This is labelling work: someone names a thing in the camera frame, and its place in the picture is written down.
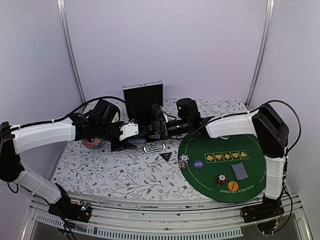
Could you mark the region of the blue playing card deck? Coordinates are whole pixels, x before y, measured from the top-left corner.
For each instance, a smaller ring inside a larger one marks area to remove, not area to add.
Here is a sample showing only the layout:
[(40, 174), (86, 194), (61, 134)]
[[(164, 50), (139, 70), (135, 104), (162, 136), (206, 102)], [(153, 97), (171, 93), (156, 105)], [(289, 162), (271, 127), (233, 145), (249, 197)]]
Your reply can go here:
[(133, 142), (137, 145), (143, 145), (146, 143), (146, 138), (145, 137), (135, 137), (133, 139)]

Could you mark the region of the aluminium poker case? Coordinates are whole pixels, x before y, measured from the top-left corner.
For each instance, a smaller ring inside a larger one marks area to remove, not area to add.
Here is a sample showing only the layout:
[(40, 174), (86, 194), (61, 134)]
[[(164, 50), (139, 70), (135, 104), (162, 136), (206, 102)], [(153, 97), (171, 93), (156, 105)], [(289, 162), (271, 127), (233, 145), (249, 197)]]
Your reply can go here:
[[(147, 83), (131, 84), (122, 87), (126, 112), (128, 119), (138, 124), (139, 134), (133, 138), (125, 139), (124, 142), (129, 142), (136, 147), (141, 144), (135, 144), (133, 139), (136, 137), (145, 137), (146, 128), (152, 125), (152, 105), (157, 104), (163, 106), (163, 82), (153, 81)], [(155, 142), (151, 142), (151, 149), (146, 147), (143, 151), (147, 154), (160, 152), (165, 149), (163, 143), (160, 148)]]

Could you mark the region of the purple small blind button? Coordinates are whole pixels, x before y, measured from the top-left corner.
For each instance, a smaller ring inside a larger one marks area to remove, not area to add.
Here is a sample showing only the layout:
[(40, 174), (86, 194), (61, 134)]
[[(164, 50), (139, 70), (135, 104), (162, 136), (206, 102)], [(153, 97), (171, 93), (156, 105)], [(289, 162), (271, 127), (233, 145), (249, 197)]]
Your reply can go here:
[(204, 163), (201, 160), (195, 160), (193, 162), (193, 167), (195, 169), (202, 169), (204, 167)]

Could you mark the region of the clear dealer button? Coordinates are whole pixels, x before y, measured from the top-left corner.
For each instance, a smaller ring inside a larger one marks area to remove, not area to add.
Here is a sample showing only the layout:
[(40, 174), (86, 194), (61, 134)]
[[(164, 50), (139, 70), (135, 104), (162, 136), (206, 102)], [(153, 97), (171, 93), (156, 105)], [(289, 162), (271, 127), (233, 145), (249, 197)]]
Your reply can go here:
[(223, 139), (223, 140), (228, 140), (230, 138), (230, 136), (229, 135), (225, 135), (225, 136), (220, 136), (220, 138)]

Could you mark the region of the orange poker chip stack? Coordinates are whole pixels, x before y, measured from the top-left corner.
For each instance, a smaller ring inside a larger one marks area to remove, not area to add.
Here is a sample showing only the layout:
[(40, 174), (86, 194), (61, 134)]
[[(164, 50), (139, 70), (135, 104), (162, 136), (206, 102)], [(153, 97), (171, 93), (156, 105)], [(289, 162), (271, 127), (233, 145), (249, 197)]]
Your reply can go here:
[(226, 176), (224, 174), (219, 174), (216, 178), (216, 184), (218, 186), (223, 186), (226, 182)]

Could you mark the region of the dealt blue playing card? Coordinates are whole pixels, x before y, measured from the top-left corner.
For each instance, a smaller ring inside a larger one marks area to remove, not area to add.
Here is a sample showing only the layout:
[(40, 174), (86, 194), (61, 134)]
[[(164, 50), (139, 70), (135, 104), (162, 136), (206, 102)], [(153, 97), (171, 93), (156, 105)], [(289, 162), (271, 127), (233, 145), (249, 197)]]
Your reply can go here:
[(232, 164), (231, 167), (237, 180), (245, 180), (249, 177), (243, 163)]

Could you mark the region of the orange big blind button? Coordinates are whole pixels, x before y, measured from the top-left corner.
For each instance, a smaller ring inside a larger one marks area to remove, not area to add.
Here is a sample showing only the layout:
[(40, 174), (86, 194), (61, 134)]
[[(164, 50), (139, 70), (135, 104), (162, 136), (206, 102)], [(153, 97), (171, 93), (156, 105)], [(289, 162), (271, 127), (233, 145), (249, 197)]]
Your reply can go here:
[(239, 184), (236, 181), (230, 181), (227, 187), (231, 192), (236, 192), (239, 189)]

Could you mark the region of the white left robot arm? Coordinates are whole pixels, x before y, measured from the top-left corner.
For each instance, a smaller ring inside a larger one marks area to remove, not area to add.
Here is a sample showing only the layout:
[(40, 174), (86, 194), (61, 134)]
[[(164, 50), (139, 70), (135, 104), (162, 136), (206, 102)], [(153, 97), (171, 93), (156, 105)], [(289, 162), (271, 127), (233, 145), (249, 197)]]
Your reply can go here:
[(70, 217), (75, 211), (74, 205), (63, 198), (63, 190), (48, 180), (45, 165), (54, 166), (50, 159), (58, 156), (64, 143), (101, 139), (123, 144), (138, 133), (138, 124), (133, 121), (91, 121), (81, 113), (37, 125), (3, 122), (0, 126), (0, 179), (44, 198), (55, 204), (63, 217)]

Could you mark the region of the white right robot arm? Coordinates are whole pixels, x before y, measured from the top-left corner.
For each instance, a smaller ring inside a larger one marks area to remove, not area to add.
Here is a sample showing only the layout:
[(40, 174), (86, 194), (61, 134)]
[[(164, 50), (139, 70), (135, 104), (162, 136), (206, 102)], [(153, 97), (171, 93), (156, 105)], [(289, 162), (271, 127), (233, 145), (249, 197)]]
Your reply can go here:
[(254, 110), (220, 117), (201, 117), (190, 98), (176, 103), (178, 119), (167, 121), (152, 106), (150, 131), (178, 139), (178, 164), (199, 193), (224, 203), (238, 203), (264, 193), (262, 218), (278, 210), (291, 146), (289, 128), (268, 101)]

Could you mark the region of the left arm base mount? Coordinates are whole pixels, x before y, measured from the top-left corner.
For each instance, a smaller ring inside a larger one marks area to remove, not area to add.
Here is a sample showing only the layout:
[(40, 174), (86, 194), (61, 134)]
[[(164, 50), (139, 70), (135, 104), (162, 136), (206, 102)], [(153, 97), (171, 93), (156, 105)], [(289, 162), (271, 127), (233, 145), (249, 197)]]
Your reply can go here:
[(80, 200), (77, 203), (72, 203), (68, 197), (62, 197), (56, 203), (49, 205), (48, 213), (63, 219), (88, 223), (91, 218), (92, 207), (89, 201)]

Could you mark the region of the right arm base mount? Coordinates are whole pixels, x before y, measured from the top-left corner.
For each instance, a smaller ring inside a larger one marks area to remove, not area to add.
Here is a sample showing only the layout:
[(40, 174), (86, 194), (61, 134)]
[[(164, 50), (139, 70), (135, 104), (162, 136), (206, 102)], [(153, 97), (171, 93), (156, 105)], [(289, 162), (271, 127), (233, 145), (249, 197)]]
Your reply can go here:
[(282, 207), (281, 198), (271, 199), (263, 196), (262, 203), (245, 206), (240, 210), (240, 216), (245, 223), (256, 222), (273, 218), (257, 224), (257, 229), (264, 235), (271, 235), (283, 220), (284, 208)]

